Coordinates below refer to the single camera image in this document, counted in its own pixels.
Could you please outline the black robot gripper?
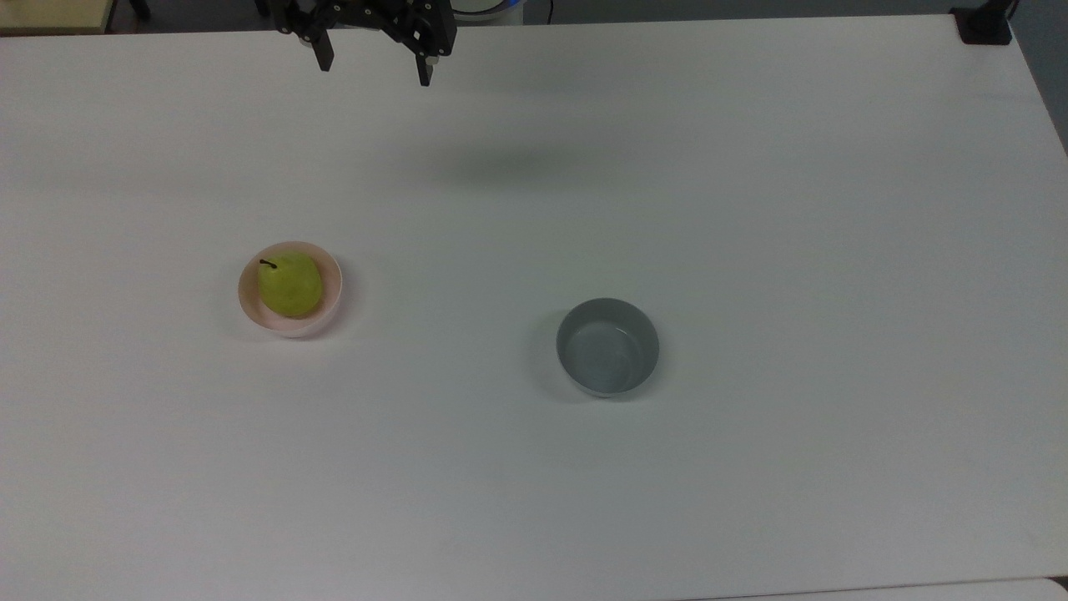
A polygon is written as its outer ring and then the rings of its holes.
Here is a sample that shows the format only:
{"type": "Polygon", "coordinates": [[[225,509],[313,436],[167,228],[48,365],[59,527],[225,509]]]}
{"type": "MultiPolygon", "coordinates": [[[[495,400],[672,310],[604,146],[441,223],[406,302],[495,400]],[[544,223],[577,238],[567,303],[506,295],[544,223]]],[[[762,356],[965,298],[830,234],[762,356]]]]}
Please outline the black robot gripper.
{"type": "Polygon", "coordinates": [[[441,57],[451,56],[457,34],[449,1],[256,1],[274,29],[312,49],[320,72],[330,72],[335,50],[328,29],[337,23],[384,31],[417,58],[420,85],[431,85],[441,57]]]}

